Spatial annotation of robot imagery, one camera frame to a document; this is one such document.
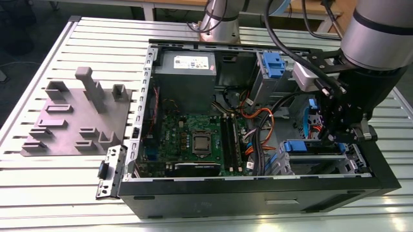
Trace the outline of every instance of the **open computer tower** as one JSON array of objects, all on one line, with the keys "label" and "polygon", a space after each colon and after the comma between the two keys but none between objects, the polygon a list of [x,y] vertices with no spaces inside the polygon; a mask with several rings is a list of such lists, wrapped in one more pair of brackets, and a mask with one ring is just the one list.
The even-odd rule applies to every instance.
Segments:
[{"label": "open computer tower", "polygon": [[256,121],[238,112],[298,89],[292,65],[271,46],[149,41],[131,144],[108,150],[96,198],[120,198],[140,218],[191,218],[326,212],[399,188],[375,142],[319,142],[311,95],[274,113],[275,150],[254,175]]}]

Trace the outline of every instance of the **green circuit board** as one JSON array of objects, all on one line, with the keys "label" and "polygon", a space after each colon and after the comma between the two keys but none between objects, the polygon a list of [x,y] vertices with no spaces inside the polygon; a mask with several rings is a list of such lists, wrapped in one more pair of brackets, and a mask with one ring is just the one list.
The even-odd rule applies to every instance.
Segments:
[{"label": "green circuit board", "polygon": [[[236,119],[238,131],[244,128],[244,120]],[[193,136],[209,136],[209,154],[193,154]],[[236,163],[242,171],[230,171],[224,168],[224,154],[222,146],[220,117],[205,115],[168,115],[164,116],[160,130],[160,145],[155,161],[148,161],[151,177],[163,177],[163,164],[168,162],[195,162],[220,164],[220,176],[247,175],[240,155]]]}]

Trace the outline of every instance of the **ram slot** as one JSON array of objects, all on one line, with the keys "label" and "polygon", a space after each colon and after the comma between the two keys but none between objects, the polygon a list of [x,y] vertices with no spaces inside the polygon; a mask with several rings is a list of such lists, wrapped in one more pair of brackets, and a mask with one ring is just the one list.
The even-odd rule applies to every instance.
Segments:
[{"label": "ram slot", "polygon": [[220,117],[220,141],[222,141],[222,148],[224,153],[224,169],[232,169],[232,161],[231,161],[231,154],[230,154],[230,144],[228,144],[228,134],[227,134],[227,126],[226,126],[226,115]]},{"label": "ram slot", "polygon": [[235,140],[235,157],[234,157],[234,168],[242,172],[242,167],[239,165],[239,161],[240,161],[240,145],[239,145],[239,140],[242,139],[239,134],[238,134],[238,121],[235,118],[235,115],[231,115],[232,117],[232,128],[234,128],[234,140]]},{"label": "ram slot", "polygon": [[234,130],[234,122],[232,118],[227,118],[226,120],[226,128],[227,128],[227,139],[230,144],[230,155],[231,155],[231,167],[232,169],[236,169],[238,167],[238,159],[236,159],[236,134]]}]

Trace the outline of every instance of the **sticker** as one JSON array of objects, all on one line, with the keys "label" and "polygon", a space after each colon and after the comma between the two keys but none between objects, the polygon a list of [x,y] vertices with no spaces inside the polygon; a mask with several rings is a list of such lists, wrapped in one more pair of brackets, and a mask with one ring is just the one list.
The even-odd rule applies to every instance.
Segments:
[{"label": "sticker", "polygon": [[247,162],[246,163],[246,168],[247,169],[254,169],[254,163],[252,162]]},{"label": "sticker", "polygon": [[250,98],[247,98],[246,100],[244,100],[244,102],[248,104],[248,105],[252,105],[252,100],[250,99]]},{"label": "sticker", "polygon": [[175,69],[209,69],[207,64],[207,57],[173,57]]}]

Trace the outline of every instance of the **screw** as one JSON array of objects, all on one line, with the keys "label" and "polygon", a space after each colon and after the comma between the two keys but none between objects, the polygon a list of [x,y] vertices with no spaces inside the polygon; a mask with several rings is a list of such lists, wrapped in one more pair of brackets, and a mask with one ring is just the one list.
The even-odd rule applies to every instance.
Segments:
[{"label": "screw", "polygon": [[327,97],[330,96],[330,92],[326,90],[326,88],[323,88],[320,91],[324,94],[324,96],[327,96]]}]

